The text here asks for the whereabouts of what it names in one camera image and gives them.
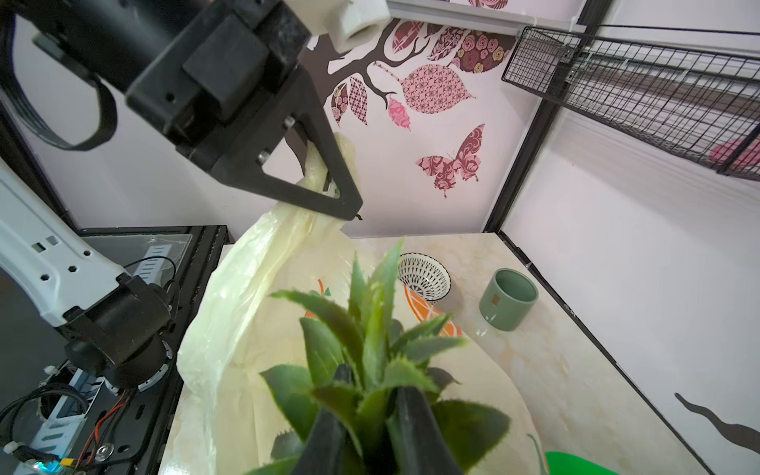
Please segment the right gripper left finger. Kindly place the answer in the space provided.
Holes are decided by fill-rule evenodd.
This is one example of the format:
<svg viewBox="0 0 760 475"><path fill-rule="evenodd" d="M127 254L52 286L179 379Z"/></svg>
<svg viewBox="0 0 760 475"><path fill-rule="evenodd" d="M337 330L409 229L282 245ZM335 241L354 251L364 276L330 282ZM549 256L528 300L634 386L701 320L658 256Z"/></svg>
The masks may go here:
<svg viewBox="0 0 760 475"><path fill-rule="evenodd" d="M322 409L291 474L344 474L351 446L346 426L328 409Z"/></svg>

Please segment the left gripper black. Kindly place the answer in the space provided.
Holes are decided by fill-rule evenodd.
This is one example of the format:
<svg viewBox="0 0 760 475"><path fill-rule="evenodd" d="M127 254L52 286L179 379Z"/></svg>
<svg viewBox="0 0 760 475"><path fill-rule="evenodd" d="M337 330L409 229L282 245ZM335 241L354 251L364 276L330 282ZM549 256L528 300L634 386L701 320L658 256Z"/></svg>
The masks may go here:
<svg viewBox="0 0 760 475"><path fill-rule="evenodd" d="M213 1L126 102L217 182L351 221L362 197L313 79L286 79L310 37L283 1Z"/></svg>

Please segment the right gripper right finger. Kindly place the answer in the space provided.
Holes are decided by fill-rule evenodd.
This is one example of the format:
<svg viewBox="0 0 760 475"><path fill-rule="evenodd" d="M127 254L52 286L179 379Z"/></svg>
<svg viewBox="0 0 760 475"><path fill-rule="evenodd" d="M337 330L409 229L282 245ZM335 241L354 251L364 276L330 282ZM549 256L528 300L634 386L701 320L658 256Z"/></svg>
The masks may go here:
<svg viewBox="0 0 760 475"><path fill-rule="evenodd" d="M388 420L388 433L400 474L462 474L427 397L417 388L396 390L396 410Z"/></svg>

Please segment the green-yellow pineapple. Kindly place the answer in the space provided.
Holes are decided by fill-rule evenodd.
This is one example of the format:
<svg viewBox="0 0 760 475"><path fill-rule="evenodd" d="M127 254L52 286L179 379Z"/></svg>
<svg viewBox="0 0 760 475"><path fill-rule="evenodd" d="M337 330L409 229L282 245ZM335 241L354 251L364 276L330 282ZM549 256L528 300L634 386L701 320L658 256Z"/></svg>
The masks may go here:
<svg viewBox="0 0 760 475"><path fill-rule="evenodd" d="M396 390L414 387L431 405L443 439L462 470L474 468L509 433L511 418L497 408L443 399L453 382L431 360L463 346L445 336L448 316L404 329L394 317L401 247L385 253L372 275L354 265L345 305L327 297L281 290L280 299L302 307L307 362L280 364L262 377L289 430L277 435L263 474L291 474L322 409L346 426L351 453L344 474L400 474L388 433Z"/></svg>

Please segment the yellow translucent plastic bag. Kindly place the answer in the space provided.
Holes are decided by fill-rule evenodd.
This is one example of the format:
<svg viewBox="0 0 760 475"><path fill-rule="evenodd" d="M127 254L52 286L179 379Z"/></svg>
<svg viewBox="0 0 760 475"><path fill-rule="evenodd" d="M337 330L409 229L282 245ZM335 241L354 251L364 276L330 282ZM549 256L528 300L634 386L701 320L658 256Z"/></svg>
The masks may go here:
<svg viewBox="0 0 760 475"><path fill-rule="evenodd" d="M280 364L307 362L300 322L305 310L280 299L281 290L327 297L345 305L354 265L369 261L342 231L339 219L280 203L263 215L213 272L199 312L178 352L190 397L162 465L165 474L263 474L273 443L290 426L262 374ZM443 399L499 409L511 418L508 435L464 474L544 474L542 442L515 384L449 315L431 309L399 280L393 317L404 329L445 315L445 336L463 346L431 365L453 382Z"/></svg>

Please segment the green plastic basket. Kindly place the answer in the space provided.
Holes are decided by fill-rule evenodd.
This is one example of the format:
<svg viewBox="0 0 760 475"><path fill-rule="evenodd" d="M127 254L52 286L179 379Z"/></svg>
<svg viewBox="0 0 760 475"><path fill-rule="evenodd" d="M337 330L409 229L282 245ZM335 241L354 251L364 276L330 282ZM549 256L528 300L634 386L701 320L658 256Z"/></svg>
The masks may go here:
<svg viewBox="0 0 760 475"><path fill-rule="evenodd" d="M550 475L617 475L614 471L579 456L552 451L545 455Z"/></svg>

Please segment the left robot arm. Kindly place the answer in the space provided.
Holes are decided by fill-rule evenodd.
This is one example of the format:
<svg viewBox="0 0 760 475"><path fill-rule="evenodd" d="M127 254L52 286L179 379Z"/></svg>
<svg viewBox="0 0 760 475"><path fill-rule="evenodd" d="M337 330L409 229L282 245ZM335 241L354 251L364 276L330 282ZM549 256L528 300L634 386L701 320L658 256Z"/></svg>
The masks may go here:
<svg viewBox="0 0 760 475"><path fill-rule="evenodd" d="M342 1L5 1L1 95L46 144L88 152L118 125L115 92L221 184L342 220L362 205L302 49ZM73 144L17 79L16 21L92 87L99 121ZM67 341L79 368L134 388L162 368L162 291L91 249L10 168L1 170L1 265Z"/></svg>

